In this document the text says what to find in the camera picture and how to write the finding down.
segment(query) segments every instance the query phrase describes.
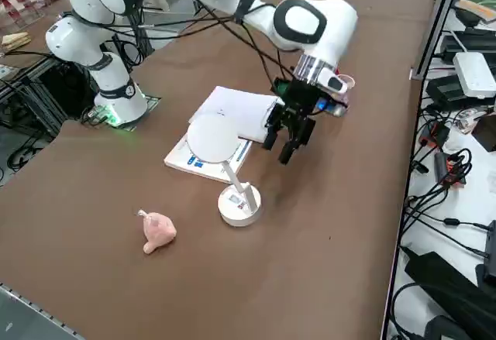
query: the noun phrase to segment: power adapter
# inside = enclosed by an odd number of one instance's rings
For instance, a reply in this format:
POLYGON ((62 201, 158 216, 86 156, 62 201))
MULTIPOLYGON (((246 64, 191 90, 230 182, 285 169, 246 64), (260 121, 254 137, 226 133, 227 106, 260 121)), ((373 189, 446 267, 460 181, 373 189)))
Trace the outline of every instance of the power adapter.
POLYGON ((470 98, 493 98, 496 81, 480 52, 459 52, 453 59, 463 93, 470 98))
POLYGON ((445 185, 464 187, 467 184, 465 176, 453 183, 453 180, 456 179, 456 174, 452 173, 452 171, 455 169, 456 165, 459 165, 458 162, 451 160, 449 154, 443 152, 436 153, 434 155, 434 173, 436 174, 436 181, 439 183, 444 179, 443 184, 445 185))
POLYGON ((486 253, 484 259, 484 280, 490 285, 496 285, 496 221, 489 224, 487 232, 486 253))

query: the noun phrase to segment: book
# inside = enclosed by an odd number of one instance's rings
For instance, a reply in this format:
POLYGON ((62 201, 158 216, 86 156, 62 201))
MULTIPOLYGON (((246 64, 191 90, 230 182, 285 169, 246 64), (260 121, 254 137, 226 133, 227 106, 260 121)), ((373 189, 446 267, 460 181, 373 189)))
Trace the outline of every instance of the book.
POLYGON ((189 123, 202 114, 222 114, 236 123, 239 137, 263 143, 267 137, 265 124, 277 103, 284 104, 276 96, 218 86, 193 114, 189 123))
POLYGON ((496 0, 457 0, 455 7, 472 12, 485 22, 496 20, 496 0))
MULTIPOLYGON (((224 171, 220 163, 206 163, 200 161, 189 149, 186 135, 179 140, 179 143, 165 157, 165 165, 175 168, 176 170, 193 173, 208 179, 222 181, 226 184, 231 184, 229 176, 224 171)), ((243 165, 248 152, 250 151, 252 142, 245 139, 239 139, 238 149, 228 161, 234 173, 238 173, 243 165)))

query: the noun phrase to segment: blue label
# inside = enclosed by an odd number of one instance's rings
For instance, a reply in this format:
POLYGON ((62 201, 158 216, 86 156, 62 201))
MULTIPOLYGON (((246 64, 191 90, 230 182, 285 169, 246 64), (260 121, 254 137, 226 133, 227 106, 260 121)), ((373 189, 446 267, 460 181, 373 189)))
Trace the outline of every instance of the blue label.
POLYGON ((236 160, 236 162, 239 162, 241 160, 241 158, 243 158, 243 154, 248 149, 248 145, 249 144, 250 144, 250 142, 249 141, 246 141, 245 147, 243 148, 243 150, 241 150, 241 153, 238 155, 238 159, 236 160))

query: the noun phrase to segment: white box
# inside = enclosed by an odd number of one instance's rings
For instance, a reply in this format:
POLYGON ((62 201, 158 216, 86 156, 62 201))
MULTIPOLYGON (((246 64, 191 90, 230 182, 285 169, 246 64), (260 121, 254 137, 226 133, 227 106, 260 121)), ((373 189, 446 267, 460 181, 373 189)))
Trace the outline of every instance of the white box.
POLYGON ((470 98, 493 98, 496 96, 496 81, 479 52, 459 52, 453 59, 463 93, 470 98))

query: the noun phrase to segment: lamp base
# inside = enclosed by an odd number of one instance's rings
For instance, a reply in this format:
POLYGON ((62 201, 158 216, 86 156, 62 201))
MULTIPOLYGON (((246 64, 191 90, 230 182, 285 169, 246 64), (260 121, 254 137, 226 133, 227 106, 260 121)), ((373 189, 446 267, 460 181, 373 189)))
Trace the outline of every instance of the lamp base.
POLYGON ((227 187, 219 196, 219 211, 222 219, 231 226, 243 227, 253 224, 260 217, 262 197, 260 192, 251 186, 257 209, 250 210, 244 195, 240 194, 234 185, 227 187))

